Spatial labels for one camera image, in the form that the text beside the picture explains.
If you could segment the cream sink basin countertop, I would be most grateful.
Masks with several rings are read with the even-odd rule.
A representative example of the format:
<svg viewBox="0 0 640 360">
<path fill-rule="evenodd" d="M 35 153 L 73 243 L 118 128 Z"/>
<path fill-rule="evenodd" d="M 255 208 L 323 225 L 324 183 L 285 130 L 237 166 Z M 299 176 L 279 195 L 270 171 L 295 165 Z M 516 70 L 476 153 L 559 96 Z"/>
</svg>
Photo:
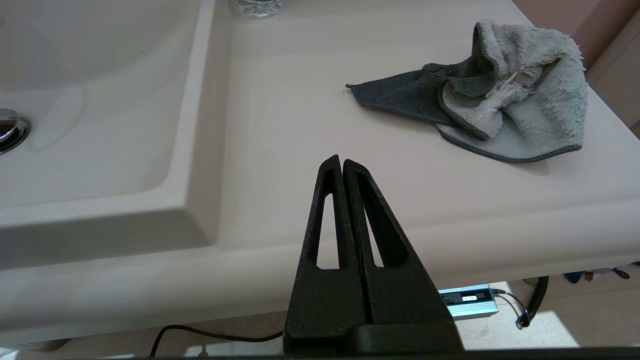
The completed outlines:
<svg viewBox="0 0 640 360">
<path fill-rule="evenodd" d="M 640 260 L 640 140 L 506 164 L 346 84 L 457 63 L 511 0 L 0 0 L 0 345 L 286 309 L 320 164 L 373 175 L 438 287 Z"/>
</svg>

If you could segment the grey microfibre cleaning cloth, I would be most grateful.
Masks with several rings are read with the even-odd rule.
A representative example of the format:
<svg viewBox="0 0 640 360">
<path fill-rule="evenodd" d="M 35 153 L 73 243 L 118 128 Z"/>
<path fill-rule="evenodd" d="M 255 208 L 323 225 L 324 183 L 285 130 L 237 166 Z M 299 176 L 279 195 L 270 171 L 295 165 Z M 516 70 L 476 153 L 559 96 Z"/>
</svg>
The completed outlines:
<svg viewBox="0 0 640 360">
<path fill-rule="evenodd" d="M 555 29 L 483 19 L 464 61 L 347 88 L 365 109 L 432 123 L 451 144 L 500 162 L 533 163 L 583 146 L 583 57 Z"/>
</svg>

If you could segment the chrome drain stopper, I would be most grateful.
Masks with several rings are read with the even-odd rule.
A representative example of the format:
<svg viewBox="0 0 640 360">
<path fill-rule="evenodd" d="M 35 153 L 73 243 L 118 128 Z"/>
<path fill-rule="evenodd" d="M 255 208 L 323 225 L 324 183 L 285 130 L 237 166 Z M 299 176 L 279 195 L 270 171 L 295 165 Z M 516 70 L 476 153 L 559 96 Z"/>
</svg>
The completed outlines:
<svg viewBox="0 0 640 360">
<path fill-rule="evenodd" d="M 0 108 L 0 155 L 22 144 L 31 129 L 30 121 L 20 116 L 17 111 Z"/>
</svg>

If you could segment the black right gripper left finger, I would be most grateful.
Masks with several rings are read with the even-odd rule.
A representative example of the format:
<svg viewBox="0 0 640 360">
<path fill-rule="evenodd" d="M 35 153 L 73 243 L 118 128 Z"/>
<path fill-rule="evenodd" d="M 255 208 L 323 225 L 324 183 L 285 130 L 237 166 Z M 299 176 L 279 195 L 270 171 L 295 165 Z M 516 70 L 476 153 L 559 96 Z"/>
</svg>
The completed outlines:
<svg viewBox="0 0 640 360">
<path fill-rule="evenodd" d="M 365 276 L 368 225 L 348 178 L 354 162 L 332 155 L 320 164 L 283 331 L 287 356 L 368 356 L 371 307 Z M 338 268 L 318 265 L 323 215 L 333 201 Z"/>
</svg>

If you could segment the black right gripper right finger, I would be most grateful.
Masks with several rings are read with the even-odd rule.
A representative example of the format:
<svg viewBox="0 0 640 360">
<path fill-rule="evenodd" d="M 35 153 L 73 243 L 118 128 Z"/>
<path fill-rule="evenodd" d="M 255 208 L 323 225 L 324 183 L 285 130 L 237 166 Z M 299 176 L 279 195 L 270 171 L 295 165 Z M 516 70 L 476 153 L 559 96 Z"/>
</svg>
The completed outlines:
<svg viewBox="0 0 640 360">
<path fill-rule="evenodd" d="M 368 169 L 343 162 L 365 312 L 373 324 L 436 324 L 453 317 Z"/>
</svg>

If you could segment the clear bottle with grey cap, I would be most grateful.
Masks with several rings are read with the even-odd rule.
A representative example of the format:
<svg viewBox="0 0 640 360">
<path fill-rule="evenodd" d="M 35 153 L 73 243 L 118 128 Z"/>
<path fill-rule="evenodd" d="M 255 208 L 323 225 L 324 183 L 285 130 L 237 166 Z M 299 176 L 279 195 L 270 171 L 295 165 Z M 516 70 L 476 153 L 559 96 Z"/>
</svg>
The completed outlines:
<svg viewBox="0 0 640 360">
<path fill-rule="evenodd" d="M 286 0 L 231 0 L 238 13 L 247 18 L 267 19 L 279 14 Z"/>
</svg>

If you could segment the silver power adapter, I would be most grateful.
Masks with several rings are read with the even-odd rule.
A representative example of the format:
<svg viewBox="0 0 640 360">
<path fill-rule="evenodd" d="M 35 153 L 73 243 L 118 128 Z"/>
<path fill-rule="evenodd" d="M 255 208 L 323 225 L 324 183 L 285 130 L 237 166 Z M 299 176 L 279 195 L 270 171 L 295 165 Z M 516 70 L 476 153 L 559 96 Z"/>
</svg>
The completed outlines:
<svg viewBox="0 0 640 360">
<path fill-rule="evenodd" d="M 499 312 L 488 284 L 440 289 L 438 292 L 455 321 L 491 317 Z"/>
</svg>

